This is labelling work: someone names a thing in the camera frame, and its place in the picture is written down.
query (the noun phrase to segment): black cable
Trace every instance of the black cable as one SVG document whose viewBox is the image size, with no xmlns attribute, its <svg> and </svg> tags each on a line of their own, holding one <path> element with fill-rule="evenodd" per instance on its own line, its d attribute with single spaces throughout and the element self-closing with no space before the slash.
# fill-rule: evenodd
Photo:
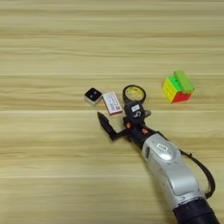
<svg viewBox="0 0 224 224">
<path fill-rule="evenodd" d="M 182 150 L 180 150 L 180 152 L 182 155 L 190 158 L 205 173 L 207 181 L 210 185 L 210 191 L 206 193 L 206 198 L 207 199 L 211 198 L 215 191 L 215 181 L 214 181 L 214 177 L 213 177 L 212 173 L 197 158 L 193 157 L 192 153 L 188 154 Z"/>
</svg>

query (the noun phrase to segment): rubik's cube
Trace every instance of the rubik's cube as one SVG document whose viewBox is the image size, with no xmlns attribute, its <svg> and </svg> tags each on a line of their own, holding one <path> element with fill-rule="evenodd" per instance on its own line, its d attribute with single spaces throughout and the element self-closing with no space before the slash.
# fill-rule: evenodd
<svg viewBox="0 0 224 224">
<path fill-rule="evenodd" d="M 170 102 L 187 101 L 191 97 L 194 85 L 184 71 L 175 71 L 166 78 L 163 92 Z"/>
</svg>

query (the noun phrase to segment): robotic arm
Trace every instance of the robotic arm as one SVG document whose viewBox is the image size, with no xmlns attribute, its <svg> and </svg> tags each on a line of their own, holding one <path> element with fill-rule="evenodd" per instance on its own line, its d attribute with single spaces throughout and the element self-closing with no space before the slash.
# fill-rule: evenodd
<svg viewBox="0 0 224 224">
<path fill-rule="evenodd" d="M 109 120 L 98 112 L 101 126 L 113 141 L 119 137 L 127 137 L 141 149 L 142 156 L 160 184 L 178 224 L 219 224 L 213 209 L 206 201 L 215 189 L 210 171 L 191 154 L 181 151 L 160 132 L 148 128 L 144 119 L 151 113 L 144 110 L 141 102 L 126 103 L 124 111 L 126 116 L 123 118 L 123 131 L 116 133 Z M 203 193 L 193 173 L 182 161 L 181 154 L 191 158 L 206 174 L 211 185 L 209 193 Z"/>
</svg>

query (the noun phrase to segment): small black box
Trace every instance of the small black box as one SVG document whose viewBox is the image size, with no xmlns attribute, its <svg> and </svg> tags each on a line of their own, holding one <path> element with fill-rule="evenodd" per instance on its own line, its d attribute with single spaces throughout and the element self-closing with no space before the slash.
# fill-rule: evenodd
<svg viewBox="0 0 224 224">
<path fill-rule="evenodd" d="M 85 99 L 87 102 L 91 103 L 92 105 L 95 105 L 100 101 L 102 98 L 102 93 L 95 89 L 94 87 L 91 87 L 86 93 L 85 93 Z"/>
</svg>

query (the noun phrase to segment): red and white box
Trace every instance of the red and white box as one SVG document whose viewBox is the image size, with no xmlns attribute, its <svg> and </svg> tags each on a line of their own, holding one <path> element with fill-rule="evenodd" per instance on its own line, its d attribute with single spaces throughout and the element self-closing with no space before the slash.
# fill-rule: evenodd
<svg viewBox="0 0 224 224">
<path fill-rule="evenodd" d="M 116 94 L 114 92 L 107 93 L 102 96 L 104 103 L 107 107 L 108 113 L 112 115 L 120 114 L 123 112 L 123 108 L 118 101 Z"/>
</svg>

